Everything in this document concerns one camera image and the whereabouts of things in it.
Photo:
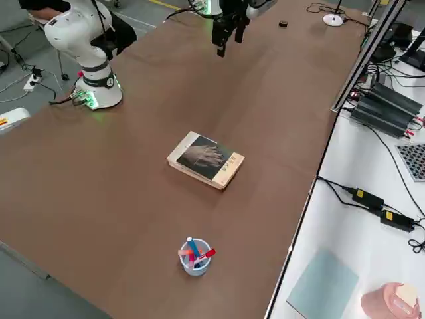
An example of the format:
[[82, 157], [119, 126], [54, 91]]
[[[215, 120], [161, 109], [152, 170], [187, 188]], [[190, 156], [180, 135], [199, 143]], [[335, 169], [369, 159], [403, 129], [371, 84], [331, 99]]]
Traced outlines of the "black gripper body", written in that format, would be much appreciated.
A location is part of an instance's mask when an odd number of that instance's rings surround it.
[[225, 19], [233, 19], [237, 20], [241, 19], [244, 22], [250, 22], [250, 19], [247, 17], [246, 10], [249, 1], [245, 0], [219, 0], [218, 4], [222, 10], [222, 13], [216, 17], [215, 21], [223, 21]]

